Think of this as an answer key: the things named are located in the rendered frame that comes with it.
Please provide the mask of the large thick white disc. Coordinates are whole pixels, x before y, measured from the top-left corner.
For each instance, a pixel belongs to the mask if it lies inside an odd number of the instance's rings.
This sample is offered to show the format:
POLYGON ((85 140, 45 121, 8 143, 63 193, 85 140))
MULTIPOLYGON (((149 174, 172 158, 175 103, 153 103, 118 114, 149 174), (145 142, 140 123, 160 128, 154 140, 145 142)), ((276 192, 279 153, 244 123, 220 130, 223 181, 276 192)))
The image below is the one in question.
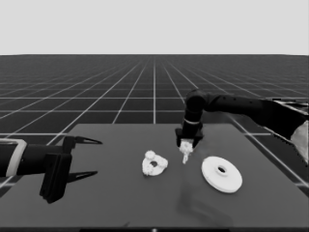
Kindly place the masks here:
POLYGON ((203 160, 201 171, 205 180, 224 193, 235 193, 242 186, 239 170, 228 160, 210 156, 203 160))

